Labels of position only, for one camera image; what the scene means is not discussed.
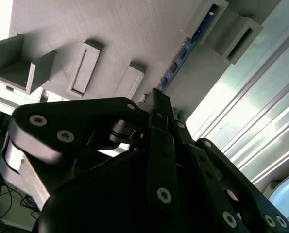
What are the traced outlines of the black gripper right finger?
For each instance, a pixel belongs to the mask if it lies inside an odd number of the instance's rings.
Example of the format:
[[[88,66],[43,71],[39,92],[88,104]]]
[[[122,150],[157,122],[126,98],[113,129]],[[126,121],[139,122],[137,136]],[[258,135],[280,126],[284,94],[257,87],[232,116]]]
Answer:
[[[283,214],[209,140],[194,141],[175,119],[170,98],[158,93],[158,108],[168,119],[183,168],[196,178],[204,197],[204,233],[289,233]]]

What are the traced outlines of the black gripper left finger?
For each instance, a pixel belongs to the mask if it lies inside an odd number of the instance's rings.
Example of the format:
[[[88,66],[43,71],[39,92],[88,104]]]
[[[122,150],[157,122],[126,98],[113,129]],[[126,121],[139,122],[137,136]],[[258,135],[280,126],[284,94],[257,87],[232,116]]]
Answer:
[[[125,152],[172,152],[174,137],[158,108],[142,110],[125,97],[28,104],[9,125],[4,160],[42,211],[63,184]]]

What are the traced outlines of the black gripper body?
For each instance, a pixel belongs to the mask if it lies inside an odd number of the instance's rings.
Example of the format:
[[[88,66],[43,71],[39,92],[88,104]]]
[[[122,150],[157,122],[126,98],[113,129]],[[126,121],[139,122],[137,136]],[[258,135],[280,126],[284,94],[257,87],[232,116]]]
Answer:
[[[172,152],[128,151],[59,187],[35,233],[209,233],[219,212]]]

